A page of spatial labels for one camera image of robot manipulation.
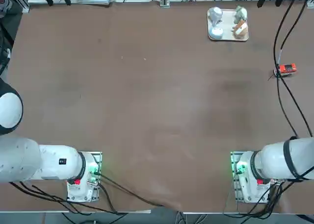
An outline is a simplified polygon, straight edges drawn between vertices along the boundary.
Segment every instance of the red device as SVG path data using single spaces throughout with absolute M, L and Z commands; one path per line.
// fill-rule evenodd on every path
M 290 75 L 290 74 L 296 72 L 296 65 L 294 63 L 289 64 L 289 65 L 280 65 L 279 71 L 280 71 L 280 74 L 282 76 Z

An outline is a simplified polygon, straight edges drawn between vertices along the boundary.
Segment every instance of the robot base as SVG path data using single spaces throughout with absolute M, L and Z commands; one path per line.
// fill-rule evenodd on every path
M 245 203 L 267 203 L 270 182 L 267 184 L 257 181 L 252 174 L 250 162 L 253 151 L 233 151 L 231 161 L 233 165 L 235 197 Z
M 81 151 L 85 157 L 85 173 L 81 180 L 74 184 L 67 182 L 67 200 L 75 202 L 94 202 L 99 200 L 100 177 L 94 172 L 102 172 L 102 152 Z

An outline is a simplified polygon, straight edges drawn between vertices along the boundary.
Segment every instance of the brown table surface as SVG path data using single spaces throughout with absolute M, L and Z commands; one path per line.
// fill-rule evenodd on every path
M 24 100 L 16 134 L 41 144 L 100 150 L 106 175 L 139 195 L 185 212 L 222 212 L 231 188 L 230 151 L 261 149 L 292 135 L 277 98 L 275 32 L 287 8 L 267 2 L 248 9 L 247 42 L 213 42 L 206 12 L 235 2 L 35 7 L 23 15 L 9 66 L 9 83 Z M 301 4 L 293 6 L 283 34 Z M 314 125 L 313 10 L 288 39 L 283 63 L 299 72 L 287 79 Z M 305 125 L 282 89 L 285 109 L 302 137 Z M 40 187 L 66 196 L 64 182 Z M 107 186 L 119 210 L 151 206 Z M 279 212 L 313 213 L 314 183 L 296 184 Z M 8 184 L 2 211 L 63 210 Z M 105 198 L 96 203 L 108 208 Z M 227 211 L 233 212 L 230 200 Z

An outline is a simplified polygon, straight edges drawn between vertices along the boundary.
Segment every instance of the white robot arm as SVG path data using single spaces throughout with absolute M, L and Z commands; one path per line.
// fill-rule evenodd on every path
M 101 152 L 79 152 L 64 145 L 38 145 L 28 138 L 6 135 L 23 116 L 20 95 L 0 78 L 0 182 L 66 180 L 68 199 L 99 199 Z
M 271 180 L 313 179 L 314 138 L 291 138 L 265 146 L 260 151 L 246 151 L 236 164 L 245 202 L 257 202 L 270 187 Z

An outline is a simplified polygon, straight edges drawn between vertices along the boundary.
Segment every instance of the tray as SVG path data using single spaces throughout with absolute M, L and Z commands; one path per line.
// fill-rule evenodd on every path
M 222 22 L 218 23 L 217 27 L 220 27 L 224 30 L 224 33 L 222 35 L 221 39 L 214 39 L 210 37 L 209 35 L 209 27 L 211 27 L 211 20 L 207 14 L 207 33 L 208 37 L 211 40 L 219 40 L 219 41 L 239 41 L 239 42 L 245 42 L 249 39 L 249 28 L 247 29 L 247 33 L 242 39 L 238 39 L 234 36 L 232 32 L 232 27 L 236 26 L 234 23 L 234 17 L 236 14 L 236 10 L 234 9 L 221 9 L 222 11 Z

